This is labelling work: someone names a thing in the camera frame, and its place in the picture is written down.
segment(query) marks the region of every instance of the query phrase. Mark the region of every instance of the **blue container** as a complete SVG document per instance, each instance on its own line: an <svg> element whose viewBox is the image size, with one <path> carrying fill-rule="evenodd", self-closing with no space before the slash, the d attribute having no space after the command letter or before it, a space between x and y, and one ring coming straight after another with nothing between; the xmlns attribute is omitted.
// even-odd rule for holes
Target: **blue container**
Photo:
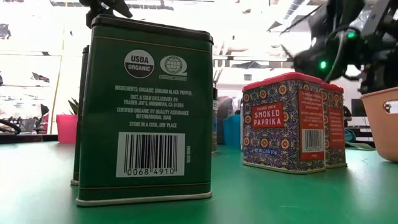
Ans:
<svg viewBox="0 0 398 224"><path fill-rule="evenodd" d="M223 120L225 145L241 148L241 115L233 115Z"/></svg>

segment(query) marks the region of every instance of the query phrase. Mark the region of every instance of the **green table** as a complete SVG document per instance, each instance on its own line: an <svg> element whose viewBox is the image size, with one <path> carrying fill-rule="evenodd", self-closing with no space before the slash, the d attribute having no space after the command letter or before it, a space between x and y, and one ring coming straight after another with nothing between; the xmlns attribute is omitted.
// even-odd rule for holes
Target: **green table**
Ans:
<svg viewBox="0 0 398 224"><path fill-rule="evenodd" d="M398 223L398 164L376 151L347 150L346 169L292 175L243 166L239 151L220 146L212 198L96 208L75 205L73 151L0 144L0 223Z"/></svg>

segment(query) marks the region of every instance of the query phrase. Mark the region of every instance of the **red label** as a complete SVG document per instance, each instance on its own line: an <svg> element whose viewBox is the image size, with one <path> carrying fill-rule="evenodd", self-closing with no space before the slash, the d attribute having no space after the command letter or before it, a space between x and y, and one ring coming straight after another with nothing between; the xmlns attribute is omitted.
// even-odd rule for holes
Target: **red label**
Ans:
<svg viewBox="0 0 398 224"><path fill-rule="evenodd" d="M300 113L300 158L325 158L325 133L323 129L322 94L300 90L298 92Z"/></svg>
<svg viewBox="0 0 398 224"><path fill-rule="evenodd" d="M329 108L330 147L345 147L343 110Z"/></svg>
<svg viewBox="0 0 398 224"><path fill-rule="evenodd" d="M252 119L254 128L283 128L284 112L282 103L253 106Z"/></svg>

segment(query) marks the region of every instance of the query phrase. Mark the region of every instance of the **patterned spice tin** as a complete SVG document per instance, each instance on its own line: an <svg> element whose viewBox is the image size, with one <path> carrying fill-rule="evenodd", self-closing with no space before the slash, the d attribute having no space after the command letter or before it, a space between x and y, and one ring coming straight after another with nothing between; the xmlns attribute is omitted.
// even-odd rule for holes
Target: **patterned spice tin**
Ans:
<svg viewBox="0 0 398 224"><path fill-rule="evenodd" d="M325 125L326 168L346 167L343 120L344 89L322 83L323 122Z"/></svg>
<svg viewBox="0 0 398 224"><path fill-rule="evenodd" d="M243 87L243 164L293 174L325 170L321 84L291 72Z"/></svg>

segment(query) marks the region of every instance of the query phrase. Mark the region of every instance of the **green led light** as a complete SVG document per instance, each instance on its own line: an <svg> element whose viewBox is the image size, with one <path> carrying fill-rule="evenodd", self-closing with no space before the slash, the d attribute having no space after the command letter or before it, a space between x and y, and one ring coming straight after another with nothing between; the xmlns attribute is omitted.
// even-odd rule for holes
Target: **green led light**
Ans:
<svg viewBox="0 0 398 224"><path fill-rule="evenodd" d="M347 34L347 38L349 38L349 39L352 39L352 38L355 38L356 37L356 34L355 33L349 33L349 34Z"/></svg>
<svg viewBox="0 0 398 224"><path fill-rule="evenodd" d="M319 63L319 68L322 69L322 70L327 68L327 66L328 66L328 64L325 61L321 61Z"/></svg>

